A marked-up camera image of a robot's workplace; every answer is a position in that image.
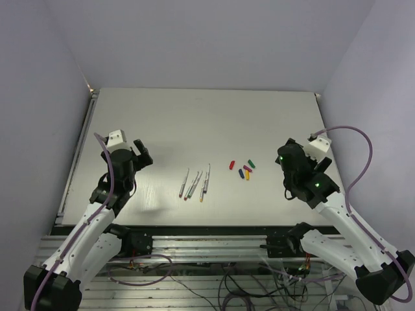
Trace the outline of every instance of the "white wall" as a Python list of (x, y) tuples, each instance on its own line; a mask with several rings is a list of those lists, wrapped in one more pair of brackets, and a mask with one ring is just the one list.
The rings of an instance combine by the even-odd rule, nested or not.
[(89, 89), (42, 0), (0, 0), (2, 310), (17, 310), (23, 274), (62, 197)]
[[(371, 137), (373, 163), (351, 202), (385, 238), (415, 253), (415, 2), (377, 0), (323, 93), (327, 126), (357, 126)], [(364, 139), (331, 134), (350, 184), (368, 154)], [(399, 296), (406, 297), (407, 290)], [(413, 310), (394, 304), (394, 310)]]
[(47, 0), (93, 88), (321, 93), (374, 0)]

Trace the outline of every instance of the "silver pen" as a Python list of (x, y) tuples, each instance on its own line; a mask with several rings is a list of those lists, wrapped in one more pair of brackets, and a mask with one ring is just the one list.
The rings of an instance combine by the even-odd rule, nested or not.
[(184, 187), (186, 187), (187, 177), (189, 176), (189, 171), (190, 171), (190, 169), (187, 168), (187, 174), (186, 174), (186, 176), (184, 176), (182, 186), (180, 187), (179, 198), (181, 198), (183, 196)]
[(205, 183), (203, 184), (204, 193), (208, 193), (209, 179), (210, 179), (210, 163), (209, 163), (209, 171), (206, 172)]
[(189, 188), (187, 188), (186, 195), (184, 196), (185, 201), (189, 198), (190, 192), (192, 191), (193, 185), (195, 184), (198, 176), (199, 176), (199, 171), (197, 172), (196, 178), (189, 185)]
[(193, 193), (195, 192), (196, 187), (197, 187), (197, 185), (198, 185), (198, 183), (200, 181), (200, 178), (202, 178), (202, 174), (203, 174), (203, 171), (200, 173), (199, 178), (197, 178), (197, 180), (195, 181), (195, 184), (193, 185), (193, 188), (192, 188), (192, 190), (189, 193), (189, 196), (188, 196), (189, 199), (192, 197)]

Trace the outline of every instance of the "electrical wire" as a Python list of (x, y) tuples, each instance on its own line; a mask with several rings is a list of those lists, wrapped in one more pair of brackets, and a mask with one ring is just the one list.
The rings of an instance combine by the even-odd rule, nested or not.
[(141, 270), (141, 272), (143, 274), (146, 274), (148, 272), (154, 271), (154, 270), (158, 270), (160, 268), (165, 268), (170, 266), (170, 264), (158, 264), (157, 266), (153, 267), (153, 268), (148, 268), (148, 267), (144, 267), (144, 268), (139, 268), (139, 270)]
[(276, 270), (276, 269), (272, 269), (266, 261), (265, 261), (265, 264), (267, 264), (267, 267), (264, 266), (264, 268), (266, 268), (270, 271), (276, 272), (278, 274), (286, 275), (286, 276), (289, 277), (289, 279), (293, 279), (293, 280), (297, 280), (297, 281), (303, 281), (303, 282), (307, 282), (307, 283), (332, 281), (332, 280), (336, 280), (336, 279), (339, 279), (340, 277), (344, 276), (344, 274), (339, 273), (339, 274), (334, 274), (334, 275), (330, 275), (330, 276), (327, 276), (327, 277), (323, 277), (321, 279), (304, 279), (302, 277), (296, 277), (294, 275), (288, 274), (285, 271), (279, 271), (279, 270)]
[[(272, 277), (274, 278), (275, 286), (278, 289), (279, 282), (277, 280), (277, 277), (276, 277), (276, 275), (275, 275), (275, 273), (273, 271), (271, 273), (272, 273)], [(290, 308), (291, 307), (290, 306), (290, 303), (288, 302), (288, 299), (285, 297), (284, 293), (282, 293), (281, 290), (278, 290), (278, 293), (281, 295), (281, 298), (284, 301), (284, 303), (287, 305), (287, 307)]]
[(301, 310), (301, 306), (303, 305), (303, 303), (306, 303), (309, 300), (309, 290), (308, 290), (308, 288), (305, 284), (303, 284), (302, 297), (304, 297), (304, 290), (307, 290), (307, 298), (305, 300), (303, 300), (303, 299), (300, 300), (300, 307), (299, 307), (300, 310)]
[(270, 295), (270, 294), (268, 294), (268, 291), (267, 291), (267, 289), (265, 288), (265, 286), (261, 283), (261, 282), (259, 282), (259, 280), (256, 278), (256, 277), (254, 277), (252, 274), (250, 275), (251, 276), (251, 278), (253, 278), (255, 281), (256, 281), (256, 283), (258, 283), (258, 285), (263, 289), (263, 291), (266, 293), (266, 295), (271, 299), (271, 302), (273, 302), (276, 306), (278, 306), (278, 304), (277, 304), (277, 302), (275, 301), (275, 299), (274, 298), (272, 298), (272, 296)]
[(314, 133), (314, 136), (318, 136), (322, 133), (326, 133), (326, 132), (330, 132), (332, 130), (337, 130), (337, 129), (348, 129), (348, 130), (353, 130), (355, 132), (358, 132), (359, 134), (361, 134), (367, 141), (368, 145), (369, 145), (369, 157), (368, 157), (368, 161), (366, 162), (366, 165), (364, 166), (362, 172), (357, 176), (357, 178), (349, 185), (349, 187), (346, 189), (346, 193), (345, 193), (345, 203), (346, 203), (346, 209), (347, 212), (349, 213), (349, 215), (351, 216), (351, 219), (353, 219), (353, 221), (373, 240), (373, 242), (375, 242), (375, 244), (392, 260), (392, 262), (396, 265), (396, 267), (398, 268), (399, 272), (402, 274), (403, 279), (405, 280), (407, 287), (408, 287), (408, 297), (405, 299), (402, 298), (398, 298), (396, 296), (391, 296), (391, 298), (393, 300), (396, 300), (400, 303), (409, 303), (412, 300), (413, 297), (413, 291), (412, 291), (412, 285), (409, 281), (409, 277), (407, 275), (407, 273), (405, 272), (405, 270), (403, 269), (402, 265), (397, 261), (397, 259), (385, 248), (385, 246), (360, 222), (359, 219), (357, 219), (357, 217), (351, 212), (351, 207), (350, 207), (350, 190), (351, 188), (353, 188), (354, 185), (356, 185), (356, 183), (363, 177), (363, 175), (366, 173), (366, 171), (369, 168), (370, 163), (372, 162), (372, 157), (373, 157), (373, 145), (372, 142), (369, 138), (369, 136), (364, 133), (362, 130), (355, 128), (354, 126), (334, 126), (332, 128), (325, 128), (323, 130), (320, 130), (316, 133)]
[(294, 300), (294, 301), (299, 301), (299, 302), (301, 302), (301, 303), (305, 303), (305, 302), (307, 302), (307, 300), (308, 300), (308, 298), (309, 298), (309, 290), (308, 290), (308, 288), (307, 288), (307, 285), (305, 285), (305, 284), (303, 284), (303, 292), (302, 292), (302, 294), (301, 295), (296, 295), (296, 286), (297, 286), (297, 284), (298, 284), (298, 282), (299, 281), (295, 281), (294, 282), (294, 294), (291, 294), (290, 292), (289, 292), (289, 289), (288, 288), (284, 288), (284, 292), (287, 294), (287, 296), (289, 296), (292, 300)]
[(196, 296), (199, 296), (200, 298), (203, 298), (203, 299), (205, 299), (211, 306), (212, 306), (212, 308), (214, 309), (214, 311), (217, 311), (216, 310), (216, 308), (215, 308), (215, 306), (213, 305), (213, 303), (211, 303), (210, 302), (210, 300), (208, 299), (208, 298), (206, 298), (206, 297), (204, 297), (204, 296), (202, 296), (202, 295), (199, 295), (198, 293), (195, 293), (194, 291), (192, 291), (189, 287), (187, 287), (187, 285), (185, 285), (184, 283), (182, 283), (181, 281), (179, 281), (179, 280), (176, 280), (176, 279), (173, 279), (173, 277), (170, 275), (170, 278), (174, 281), (174, 282), (177, 282), (177, 283), (179, 283), (179, 284), (181, 284), (182, 286), (184, 286), (184, 287), (186, 287), (186, 289), (188, 290), (188, 291), (190, 291), (191, 293), (193, 293), (193, 294), (195, 294)]
[(113, 282), (115, 282), (115, 283), (117, 283), (117, 284), (122, 284), (122, 285), (126, 285), (126, 286), (133, 286), (133, 287), (143, 287), (143, 286), (149, 286), (149, 285), (153, 285), (153, 284), (159, 283), (159, 282), (161, 282), (162, 280), (164, 280), (166, 277), (170, 276), (170, 274), (171, 274), (171, 272), (172, 272), (172, 269), (173, 269), (173, 261), (172, 261), (172, 260), (171, 260), (171, 258), (170, 258), (170, 257), (168, 257), (168, 256), (161, 255), (161, 254), (149, 254), (149, 255), (143, 255), (143, 256), (137, 256), (137, 257), (116, 258), (116, 259), (112, 259), (112, 260), (110, 260), (110, 262), (111, 262), (111, 261), (118, 261), (118, 260), (136, 260), (136, 259), (145, 259), (145, 258), (152, 258), (152, 257), (160, 257), (160, 258), (164, 258), (164, 259), (167, 259), (167, 260), (170, 262), (170, 267), (169, 267), (169, 270), (167, 271), (167, 273), (166, 273), (163, 277), (159, 278), (158, 280), (155, 280), (155, 281), (152, 281), (152, 282), (148, 282), (148, 283), (144, 283), (144, 284), (141, 284), (141, 283), (129, 283), (129, 282), (124, 282), (124, 281), (118, 281), (118, 280), (114, 279), (114, 278), (111, 276), (111, 267), (110, 267), (110, 266), (107, 266), (107, 274), (108, 274), (108, 278), (109, 278), (111, 281), (113, 281)]
[(112, 194), (114, 192), (114, 171), (113, 171), (113, 167), (112, 167), (112, 162), (111, 162), (111, 157), (110, 157), (110, 153), (108, 152), (108, 150), (105, 147), (104, 144), (104, 138), (101, 137), (100, 135), (98, 135), (97, 133), (94, 133), (95, 138), (98, 140), (102, 150), (104, 151), (104, 155), (106, 158), (106, 162), (108, 164), (108, 170), (110, 171), (110, 191), (104, 201), (104, 203), (102, 203), (102, 205), (87, 219), (86, 222), (84, 222), (79, 229), (74, 233), (74, 235), (72, 236), (72, 238), (69, 240), (69, 242), (66, 244), (66, 247), (64, 248), (64, 250), (61, 252), (61, 254), (59, 255), (59, 257), (56, 259), (55, 263), (52, 265), (52, 267), (49, 269), (49, 271), (47, 272), (45, 278), (43, 279), (43, 281), (40, 283), (38, 290), (36, 291), (36, 293), (34, 294), (33, 300), (32, 300), (32, 305), (30, 307), (30, 311), (36, 311), (36, 305), (38, 304), (38, 300), (40, 297), (40, 294), (43, 291), (43, 288), (45, 287), (47, 281), (51, 278), (51, 275), (53, 274), (53, 272), (55, 271), (55, 269), (57, 269), (57, 267), (61, 264), (63, 258), (65, 258), (66, 254), (68, 253), (68, 251), (71, 249), (71, 247), (73, 246), (73, 244), (77, 241), (78, 237), (80, 236), (81, 232), (83, 232), (83, 230), (91, 223), (91, 221), (106, 207), (106, 205), (110, 202), (110, 199), (112, 197)]
[(284, 191), (284, 198), (287, 200), (287, 201), (291, 201), (291, 200), (293, 200), (293, 199), (295, 199), (296, 197), (295, 196), (293, 196), (292, 194), (291, 194), (291, 198), (288, 198), (287, 197), (287, 189), (285, 189), (285, 191)]
[(136, 194), (136, 191), (137, 191), (137, 182), (136, 182), (136, 180), (134, 179), (134, 191), (133, 191), (133, 193), (130, 195), (130, 198), (132, 198), (132, 197), (133, 197), (133, 195), (135, 195), (135, 194)]
[[(228, 292), (229, 293), (231, 293), (231, 294), (233, 294), (233, 295), (235, 295), (235, 296), (239, 296), (239, 297), (252, 297), (252, 298), (265, 298), (265, 297), (269, 297), (270, 295), (272, 295), (272, 294), (274, 294), (274, 293), (276, 293), (278, 290), (279, 290), (279, 288), (277, 288), (276, 290), (273, 290), (272, 292), (267, 292), (266, 290), (265, 290), (265, 295), (258, 295), (258, 294), (250, 294), (250, 293), (248, 293), (246, 290), (244, 290), (244, 289), (242, 289), (240, 286), (239, 286), (239, 284), (235, 281), (235, 279), (231, 276), (231, 275), (229, 275), (229, 272), (230, 272), (230, 270), (229, 271), (227, 271), (226, 273), (225, 273), (225, 278), (224, 278), (224, 285), (225, 285), (225, 288), (228, 290)], [(258, 280), (252, 275), (252, 274), (250, 274), (250, 276), (253, 278), (253, 279), (255, 279), (255, 281), (257, 281), (258, 282)], [(228, 288), (228, 285), (227, 285), (227, 283), (226, 283), (226, 279), (227, 278), (230, 278), (231, 280), (232, 280), (232, 282), (236, 285), (236, 287), (238, 287), (238, 289), (239, 289), (239, 291), (241, 292), (241, 293), (237, 293), (237, 292), (235, 292), (235, 291), (232, 291), (232, 290), (230, 290), (229, 288)]]
[(362, 305), (363, 305), (364, 311), (368, 311), (368, 309), (366, 309), (366, 305), (364, 304), (363, 300), (360, 297), (358, 297), (358, 296), (352, 296), (351, 298), (356, 298), (356, 299), (360, 300), (361, 303), (362, 303)]
[(251, 302), (251, 299), (249, 297), (235, 296), (235, 295), (232, 295), (231, 293), (229, 293), (228, 295), (226, 295), (225, 298), (223, 299), (223, 305), (221, 307), (221, 311), (225, 311), (226, 310), (226, 306), (228, 305), (228, 303), (232, 299), (235, 299), (235, 298), (242, 299), (242, 301), (245, 303), (246, 311), (255, 311), (255, 306)]
[(219, 306), (220, 311), (222, 311), (222, 306), (220, 305), (220, 289), (222, 288), (222, 283), (224, 282), (227, 273), (229, 273), (229, 270), (224, 274), (222, 280), (220, 280), (219, 287), (218, 287), (218, 306)]
[(111, 265), (111, 270), (113, 270), (112, 268), (118, 268), (118, 269), (123, 269), (123, 270), (129, 270), (129, 271), (136, 271), (135, 268), (130, 268), (130, 267), (126, 267), (120, 264), (112, 264)]
[[(269, 308), (269, 309), (266, 309), (265, 311), (271, 311), (271, 310), (275, 310), (275, 309), (278, 309), (278, 308), (280, 308), (280, 307), (278, 307), (278, 306), (273, 306), (273, 307), (271, 307), (271, 308)], [(298, 311), (298, 309), (297, 309), (297, 308), (295, 308), (295, 307), (293, 307), (293, 306), (283, 306), (282, 308), (283, 308), (283, 309), (288, 309), (288, 310), (293, 310), (293, 311)]]
[(338, 282), (338, 284), (337, 284), (337, 286), (335, 287), (335, 289), (330, 293), (330, 294), (327, 294), (327, 295), (325, 295), (324, 297), (323, 297), (323, 299), (322, 300), (320, 300), (318, 303), (317, 303), (317, 305), (315, 305), (314, 306), (314, 308), (311, 310), (311, 311), (314, 311), (314, 310), (316, 310), (316, 308), (320, 305), (320, 303), (322, 303), (323, 302), (323, 300), (325, 299), (325, 298), (327, 298), (327, 297), (329, 297), (330, 296), (330, 301), (329, 301), (329, 306), (330, 306), (330, 303), (331, 303), (331, 298), (333, 298), (333, 294), (338, 290), (338, 288), (340, 287), (340, 285), (342, 284), (342, 282), (344, 281), (344, 279), (346, 278), (346, 275), (345, 276), (343, 276), (343, 278)]

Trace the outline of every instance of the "black cable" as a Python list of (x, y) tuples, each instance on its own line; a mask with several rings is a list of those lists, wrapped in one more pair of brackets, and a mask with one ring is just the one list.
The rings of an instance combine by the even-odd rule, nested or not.
[(130, 195), (130, 198), (132, 198), (132, 196), (136, 194), (136, 191), (137, 191), (137, 182), (136, 180), (134, 180), (134, 192)]
[(294, 285), (294, 295), (292, 295), (289, 291), (289, 289), (287, 287), (284, 288), (284, 292), (287, 294), (287, 296), (289, 296), (292, 300), (294, 301), (299, 301), (299, 302), (306, 302), (309, 298), (309, 289), (307, 288), (307, 285), (305, 285), (303, 283), (303, 292), (301, 295), (296, 295), (296, 286), (298, 284), (299, 281), (294, 281), (293, 285)]
[(227, 273), (229, 273), (229, 271), (230, 270), (228, 270), (224, 275), (223, 275), (223, 278), (222, 278), (222, 280), (220, 280), (220, 283), (219, 283), (219, 288), (218, 288), (218, 306), (219, 306), (219, 310), (220, 311), (222, 311), (222, 306), (220, 305), (220, 288), (222, 287), (222, 283), (223, 283), (223, 281), (224, 281), (224, 279), (225, 279), (225, 277), (226, 277), (226, 274)]
[[(272, 273), (272, 277), (274, 278), (274, 282), (275, 282), (275, 286), (276, 286), (276, 288), (278, 289), (279, 287), (279, 282), (278, 282), (278, 279), (281, 277), (281, 281), (283, 281), (283, 276), (282, 275), (278, 275), (278, 276), (276, 276), (276, 274), (273, 272), (273, 271), (271, 271), (271, 273)], [(284, 301), (284, 303), (287, 305), (287, 308), (289, 309), (289, 310), (296, 310), (297, 308), (295, 308), (295, 307), (293, 307), (292, 305), (290, 305), (290, 303), (289, 303), (289, 301), (288, 301), (288, 299), (285, 297), (285, 295), (284, 295), (284, 293), (282, 293), (281, 292), (281, 290), (278, 290), (278, 293), (280, 294), (280, 296), (281, 296), (281, 298), (282, 298), (282, 300)]]
[[(256, 277), (254, 277), (252, 274), (250, 276), (251, 276), (251, 278), (253, 278), (255, 280), (256, 283), (258, 283), (258, 285), (263, 289), (264, 292), (268, 293), (265, 286)], [(271, 299), (271, 302), (273, 302), (276, 306), (278, 306), (277, 302), (272, 297), (272, 295), (267, 295), (267, 296)]]
[(342, 282), (344, 281), (344, 279), (345, 279), (345, 278), (346, 278), (346, 275), (345, 275), (345, 276), (343, 276), (343, 278), (341, 278), (341, 280), (340, 280), (340, 282), (338, 282), (338, 284), (337, 284), (336, 288), (335, 288), (335, 289), (334, 289), (334, 290), (333, 290), (330, 294), (325, 295), (325, 296), (323, 297), (323, 299), (322, 299), (322, 300), (320, 300), (320, 301), (317, 303), (317, 305), (315, 305), (315, 306), (314, 306), (314, 308), (313, 308), (311, 311), (316, 310), (316, 308), (318, 307), (318, 305), (319, 305), (320, 303), (322, 303), (322, 302), (323, 302), (323, 300), (324, 300), (325, 298), (329, 297), (329, 296), (330, 296), (330, 301), (329, 301), (329, 307), (330, 307), (331, 298), (333, 298), (333, 294), (337, 291), (338, 287), (342, 284)]
[(368, 309), (366, 309), (366, 306), (364, 305), (363, 300), (362, 300), (360, 297), (357, 297), (357, 296), (352, 296), (351, 298), (357, 298), (358, 300), (360, 300), (360, 301), (361, 301), (361, 303), (362, 303), (362, 305), (363, 305), (364, 311), (368, 311)]
[[(229, 293), (231, 293), (232, 295), (238, 296), (238, 297), (251, 297), (251, 298), (265, 298), (265, 297), (274, 297), (272, 296), (272, 294), (276, 293), (278, 291), (278, 288), (276, 290), (273, 290), (272, 292), (266, 293), (265, 295), (258, 295), (258, 294), (250, 294), (248, 293), (246, 290), (242, 289), (239, 284), (235, 281), (235, 279), (233, 279), (233, 277), (231, 275), (229, 275), (230, 270), (225, 274), (224, 276), (224, 284), (226, 289), (228, 290)], [(236, 287), (238, 287), (238, 289), (241, 291), (240, 293), (232, 291), (228, 288), (228, 285), (226, 284), (226, 279), (230, 278), (232, 280), (232, 282), (236, 285)]]
[(288, 198), (287, 197), (287, 190), (285, 189), (285, 191), (284, 191), (284, 197), (285, 197), (285, 199), (287, 200), (287, 201), (291, 201), (291, 200), (293, 200), (293, 199), (295, 199), (296, 197), (295, 196), (292, 196), (292, 194), (291, 194), (291, 198)]
[(301, 301), (300, 301), (300, 307), (299, 307), (300, 310), (301, 310), (301, 306), (303, 305), (303, 303), (305, 303), (305, 302), (307, 302), (309, 300), (309, 295), (308, 295), (309, 290), (308, 290), (308, 288), (307, 288), (307, 286), (305, 284), (303, 284), (303, 293), (302, 293), (303, 297), (304, 297), (304, 290), (307, 290), (307, 298), (305, 300), (301, 299)]
[(186, 289), (187, 290), (189, 290), (191, 293), (193, 293), (193, 294), (195, 294), (196, 296), (199, 296), (200, 298), (203, 298), (203, 299), (205, 299), (211, 306), (212, 306), (212, 308), (214, 309), (214, 311), (217, 311), (216, 310), (216, 308), (215, 308), (215, 306), (213, 305), (213, 303), (211, 303), (210, 302), (210, 300), (208, 299), (208, 298), (206, 298), (206, 297), (204, 297), (204, 296), (202, 296), (202, 295), (199, 295), (198, 293), (195, 293), (194, 291), (192, 291), (189, 287), (187, 287), (184, 283), (182, 283), (181, 281), (179, 281), (179, 280), (176, 280), (176, 279), (173, 279), (173, 277), (172, 276), (170, 276), (170, 278), (174, 281), (174, 282), (177, 282), (177, 283), (179, 283), (179, 284), (181, 284), (181, 285), (183, 285), (184, 287), (186, 287)]
[(139, 270), (141, 270), (141, 272), (143, 272), (143, 274), (146, 274), (148, 272), (154, 271), (154, 270), (158, 270), (160, 268), (165, 268), (165, 267), (169, 267), (169, 264), (158, 264), (157, 266), (153, 267), (153, 268), (148, 268), (148, 267), (144, 267), (144, 268), (139, 268)]

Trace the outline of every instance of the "metal base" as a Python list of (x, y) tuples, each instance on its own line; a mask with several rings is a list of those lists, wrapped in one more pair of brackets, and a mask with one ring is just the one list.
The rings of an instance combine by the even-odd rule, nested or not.
[[(230, 235), (230, 236), (153, 236), (153, 254), (163, 254), (170, 256), (175, 263), (174, 279), (181, 281), (198, 295), (203, 295), (213, 303), (219, 311), (217, 295), (219, 283), (222, 279), (223, 271), (220, 262), (238, 262), (238, 266), (250, 271), (257, 277), (268, 291), (275, 289), (273, 277), (271, 275), (258, 275), (258, 262), (266, 259), (274, 267), (283, 269), (283, 267), (296, 265), (303, 262), (303, 257), (291, 258), (268, 258), (267, 251), (261, 249), (259, 245), (264, 244), (265, 235)], [(328, 238), (336, 239), (338, 242), (344, 242), (344, 239), (338, 235), (327, 235)], [(47, 257), (52, 255), (56, 248), (65, 240), (66, 236), (45, 236), (41, 240), (40, 249), (36, 256), (36, 264), (40, 265)], [(311, 274), (309, 278), (319, 278), (323, 275), (335, 273), (335, 269), (328, 271), (328, 267), (321, 259), (312, 258)], [(142, 265), (159, 264), (165, 262), (164, 259), (142, 259), (139, 261)], [(112, 262), (112, 264), (126, 263), (125, 261)], [(126, 282), (147, 282), (159, 279), (167, 270), (157, 271), (150, 276), (142, 275), (141, 272), (114, 270), (112, 276), (120, 281)], [(238, 284), (253, 294), (263, 294), (263, 289), (249, 275), (236, 275), (234, 279)], [(337, 286), (337, 281), (325, 282), (320, 284), (309, 283), (309, 298), (307, 302), (302, 303), (302, 311), (312, 311), (319, 301), (323, 301), (314, 311), (337, 310), (337, 304), (347, 302), (348, 296), (345, 294), (356, 295), (353, 290), (353, 284), (340, 287), (340, 290), (333, 296), (329, 304), (329, 299), (323, 299), (330, 294)], [(228, 280), (228, 287), (236, 289), (236, 286)], [(224, 285), (220, 291), (220, 301), (228, 293)], [(79, 310), (88, 311), (129, 311), (139, 308), (140, 311), (213, 311), (209, 303), (191, 293), (182, 284), (175, 282), (171, 278), (157, 283), (152, 286), (143, 288), (128, 287), (117, 284), (108, 280), (105, 269), (100, 276), (95, 277), (92, 282), (86, 285), (83, 299)], [(286, 306), (282, 296), (274, 298), (282, 310)], [(256, 311), (265, 311), (275, 306), (269, 298), (252, 299)], [(369, 304), (366, 304), (368, 310), (374, 310)], [(240, 299), (232, 300), (227, 311), (245, 311), (246, 308)]]

